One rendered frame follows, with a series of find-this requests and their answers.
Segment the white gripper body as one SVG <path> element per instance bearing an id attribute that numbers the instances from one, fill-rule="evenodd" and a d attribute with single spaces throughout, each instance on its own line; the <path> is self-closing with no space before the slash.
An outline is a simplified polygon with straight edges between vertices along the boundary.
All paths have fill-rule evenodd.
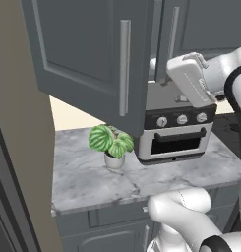
<path id="1" fill-rule="evenodd" d="M 204 77 L 208 67 L 202 54 L 191 52 L 170 59 L 166 73 L 194 107 L 205 107 L 216 103 Z"/>

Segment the green plant in white pot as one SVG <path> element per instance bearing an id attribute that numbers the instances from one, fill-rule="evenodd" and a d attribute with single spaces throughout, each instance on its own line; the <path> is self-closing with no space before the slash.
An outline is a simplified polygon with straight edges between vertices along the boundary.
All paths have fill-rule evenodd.
<path id="1" fill-rule="evenodd" d="M 101 124 L 90 130 L 89 147 L 104 153 L 104 162 L 108 168 L 118 169 L 125 162 L 125 154 L 134 149 L 134 140 L 129 134 L 111 125 Z"/>

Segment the grey base cabinet door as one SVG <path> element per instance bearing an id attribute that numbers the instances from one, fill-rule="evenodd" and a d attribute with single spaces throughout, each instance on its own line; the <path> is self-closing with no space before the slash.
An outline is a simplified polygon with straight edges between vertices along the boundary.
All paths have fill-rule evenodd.
<path id="1" fill-rule="evenodd" d="M 149 244 L 153 221 L 145 220 L 64 237 L 63 252 L 143 252 L 146 225 L 150 227 Z"/>

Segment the silver and black toaster oven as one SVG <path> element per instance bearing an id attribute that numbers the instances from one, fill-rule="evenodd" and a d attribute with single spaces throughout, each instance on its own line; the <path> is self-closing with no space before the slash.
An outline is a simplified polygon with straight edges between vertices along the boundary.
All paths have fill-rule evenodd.
<path id="1" fill-rule="evenodd" d="M 138 161 L 143 165 L 151 165 L 199 158 L 207 148 L 216 108 L 216 104 L 195 108 L 173 82 L 162 84 L 150 81 L 144 133 L 134 140 L 134 151 Z M 197 116 L 202 112 L 208 119 L 199 123 Z M 188 118 L 188 122 L 184 125 L 177 123 L 177 118 L 181 114 L 185 114 Z M 167 118 L 167 124 L 164 127 L 156 124 L 161 116 Z M 154 138 L 155 133 L 161 136 L 177 135 L 199 132 L 202 128 L 207 131 L 203 138 L 165 143 L 160 143 Z"/>

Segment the grey drawer front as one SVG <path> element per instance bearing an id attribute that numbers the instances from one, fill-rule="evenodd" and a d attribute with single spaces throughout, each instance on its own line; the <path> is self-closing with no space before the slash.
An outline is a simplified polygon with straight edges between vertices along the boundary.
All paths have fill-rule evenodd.
<path id="1" fill-rule="evenodd" d="M 146 219 L 149 214 L 143 210 L 145 205 L 145 202 L 136 202 L 90 210 L 88 211 L 89 227 Z"/>

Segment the grey wall cabinet door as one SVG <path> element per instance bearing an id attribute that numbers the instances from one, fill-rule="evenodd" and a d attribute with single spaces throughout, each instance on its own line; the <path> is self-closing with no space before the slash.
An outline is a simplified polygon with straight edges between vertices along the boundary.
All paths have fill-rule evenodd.
<path id="1" fill-rule="evenodd" d="M 241 46 L 241 0 L 162 0 L 157 16 L 157 81 L 165 79 L 174 7 L 180 12 L 173 57 L 199 52 L 209 60 Z"/>
<path id="2" fill-rule="evenodd" d="M 21 0 L 38 88 L 139 137 L 154 0 Z M 128 113 L 119 115 L 120 21 L 131 21 Z"/>

